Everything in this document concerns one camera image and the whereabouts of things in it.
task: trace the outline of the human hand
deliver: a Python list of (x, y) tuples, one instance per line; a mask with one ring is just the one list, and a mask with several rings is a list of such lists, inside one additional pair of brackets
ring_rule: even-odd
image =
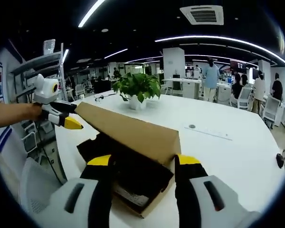
[(32, 103), (28, 104), (28, 119), (32, 121), (36, 121), (39, 119), (42, 113), (42, 104)]

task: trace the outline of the black ceiling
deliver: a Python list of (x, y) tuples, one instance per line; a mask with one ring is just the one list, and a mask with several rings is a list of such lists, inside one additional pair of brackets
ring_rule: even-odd
[[(252, 53), (231, 48), (236, 47), (269, 58), (276, 62), (277, 66), (285, 66), (270, 54), (237, 42), (205, 38), (154, 42), (161, 38), (184, 35), (224, 36), (262, 46), (285, 59), (279, 27), (268, 17), (265, 7), (256, 3), (257, 1), (106, 0), (84, 27), (78, 28), (82, 17), (95, 2), (96, 0), (22, 1), (19, 8), (21, 12), (16, 20), (17, 29), (11, 40), (26, 60), (42, 55), (42, 45), (46, 39), (56, 39), (57, 50), (63, 42), (65, 48), (70, 50), (65, 61), (66, 71), (77, 66), (86, 66), (87, 63), (76, 63), (83, 58), (91, 58), (89, 63), (97, 66), (110, 61), (127, 62), (160, 56), (163, 48), (170, 47), (181, 47), (185, 54), (231, 57), (247, 62), (263, 59)], [(222, 5), (224, 25), (191, 25), (180, 8), (201, 4)], [(128, 50), (103, 60), (105, 56), (125, 48)]]

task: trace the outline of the potted plant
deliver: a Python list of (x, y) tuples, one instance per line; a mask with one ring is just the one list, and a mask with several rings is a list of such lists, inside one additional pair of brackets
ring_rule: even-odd
[(124, 101), (130, 101), (131, 109), (144, 109), (146, 99), (161, 96), (161, 84), (157, 77), (145, 74), (128, 73), (113, 84), (113, 90), (119, 91)]

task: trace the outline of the green leaves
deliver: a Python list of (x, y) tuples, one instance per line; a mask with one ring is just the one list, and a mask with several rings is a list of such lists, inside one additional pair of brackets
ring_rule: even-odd
[(144, 98), (151, 98), (151, 95), (149, 92), (144, 92), (143, 96)]
[(120, 96), (123, 98), (123, 101), (128, 101), (128, 99), (125, 98), (123, 95), (120, 94)]
[(144, 97), (143, 97), (143, 93), (142, 92), (139, 92), (138, 95), (137, 95), (137, 99), (139, 100), (140, 103), (143, 102), (144, 100)]
[(124, 101), (128, 101), (124, 95), (136, 95), (141, 103), (144, 99), (161, 96), (161, 85), (158, 78), (145, 74), (132, 75), (128, 73), (113, 84), (113, 90), (115, 92), (119, 90)]

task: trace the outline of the brown cardboard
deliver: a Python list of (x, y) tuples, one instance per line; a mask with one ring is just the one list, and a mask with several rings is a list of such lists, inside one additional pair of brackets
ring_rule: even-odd
[[(122, 114), (118, 114), (97, 106), (82, 102), (75, 110), (85, 121), (100, 132), (132, 150), (166, 166), (174, 173), (174, 155), (181, 153), (178, 131), (147, 123)], [(141, 212), (130, 209), (145, 218), (166, 195), (174, 184), (174, 176), (167, 188), (160, 192)]]

